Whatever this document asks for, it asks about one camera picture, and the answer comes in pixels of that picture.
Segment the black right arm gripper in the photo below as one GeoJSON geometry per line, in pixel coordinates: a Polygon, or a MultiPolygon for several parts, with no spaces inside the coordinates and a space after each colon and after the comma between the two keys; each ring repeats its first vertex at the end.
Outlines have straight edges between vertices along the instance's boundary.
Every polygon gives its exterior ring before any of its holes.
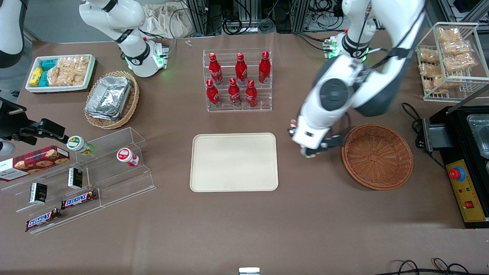
{"type": "Polygon", "coordinates": [[[35,121],[26,114],[27,108],[7,99],[1,99],[0,135],[7,141],[21,141],[31,146],[37,143],[37,134],[41,138],[68,141],[65,127],[46,118],[41,119],[37,127],[35,121]]]}

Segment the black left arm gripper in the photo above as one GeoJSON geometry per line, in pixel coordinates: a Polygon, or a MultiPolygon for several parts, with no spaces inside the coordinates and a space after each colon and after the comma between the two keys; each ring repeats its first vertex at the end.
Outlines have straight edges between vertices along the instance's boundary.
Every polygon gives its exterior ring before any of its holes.
{"type": "Polygon", "coordinates": [[[324,138],[319,145],[319,152],[326,152],[331,148],[341,147],[344,145],[345,139],[343,136],[335,135],[324,138]]]}

